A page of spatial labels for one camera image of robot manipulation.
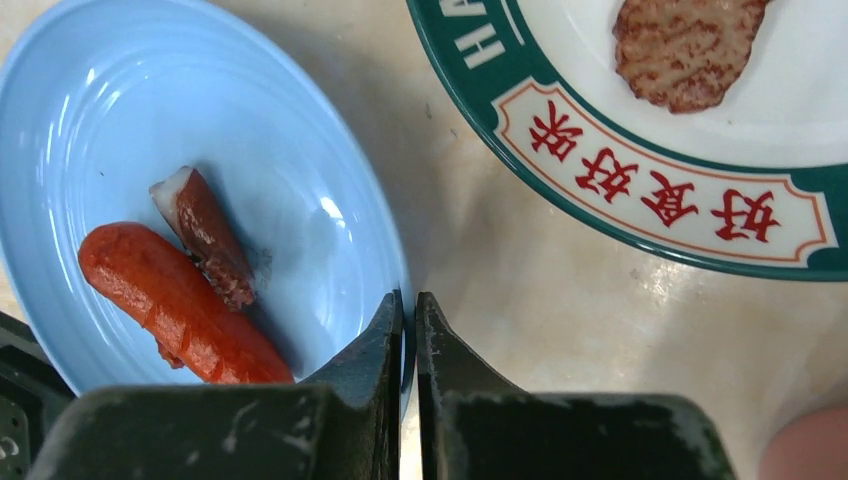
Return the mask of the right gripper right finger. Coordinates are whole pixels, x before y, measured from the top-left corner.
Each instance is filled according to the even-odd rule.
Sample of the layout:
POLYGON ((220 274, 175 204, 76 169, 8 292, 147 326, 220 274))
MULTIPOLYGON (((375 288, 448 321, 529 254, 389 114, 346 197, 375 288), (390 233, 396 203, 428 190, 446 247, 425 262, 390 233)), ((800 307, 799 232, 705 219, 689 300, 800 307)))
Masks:
POLYGON ((418 392, 427 479, 731 479, 718 431, 669 394, 532 393, 507 380, 419 294, 418 392))

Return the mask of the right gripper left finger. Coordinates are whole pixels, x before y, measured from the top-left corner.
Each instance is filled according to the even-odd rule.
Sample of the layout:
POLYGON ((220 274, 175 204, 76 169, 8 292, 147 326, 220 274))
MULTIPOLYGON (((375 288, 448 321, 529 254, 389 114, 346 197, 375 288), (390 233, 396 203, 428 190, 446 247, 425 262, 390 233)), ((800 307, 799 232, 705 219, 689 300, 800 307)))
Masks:
POLYGON ((395 479, 403 304, 294 385, 115 387, 75 400, 33 479, 395 479))

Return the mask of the white plate green rim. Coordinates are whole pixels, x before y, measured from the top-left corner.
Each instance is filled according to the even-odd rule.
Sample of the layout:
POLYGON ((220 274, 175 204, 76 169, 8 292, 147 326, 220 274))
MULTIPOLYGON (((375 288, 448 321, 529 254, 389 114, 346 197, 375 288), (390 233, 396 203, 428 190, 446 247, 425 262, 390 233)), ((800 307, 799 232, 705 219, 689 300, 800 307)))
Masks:
POLYGON ((412 1, 480 138, 558 208, 686 264, 847 277, 847 5, 767 1, 721 104, 671 114, 615 71, 624 1, 412 1))

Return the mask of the blue plastic plate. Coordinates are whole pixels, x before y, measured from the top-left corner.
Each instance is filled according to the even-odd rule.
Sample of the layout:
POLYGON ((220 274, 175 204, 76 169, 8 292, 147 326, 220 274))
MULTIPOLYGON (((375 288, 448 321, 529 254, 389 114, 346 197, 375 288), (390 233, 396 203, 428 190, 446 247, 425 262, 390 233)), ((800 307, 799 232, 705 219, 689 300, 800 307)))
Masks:
POLYGON ((255 272, 259 322, 303 379, 412 288, 395 222, 334 105, 267 37, 205 1, 62 1, 1 71, 1 257, 76 394, 192 384, 84 280, 94 228, 173 232, 150 187, 194 167, 255 272))

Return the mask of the pink cup white inside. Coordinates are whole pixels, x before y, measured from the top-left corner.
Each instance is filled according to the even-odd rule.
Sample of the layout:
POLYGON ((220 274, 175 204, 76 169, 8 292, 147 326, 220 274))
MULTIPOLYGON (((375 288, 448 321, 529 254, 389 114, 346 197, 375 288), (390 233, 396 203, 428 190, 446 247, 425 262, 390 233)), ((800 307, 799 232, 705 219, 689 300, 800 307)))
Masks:
POLYGON ((758 479, 847 478, 847 407, 818 410, 781 429, 763 452, 758 479))

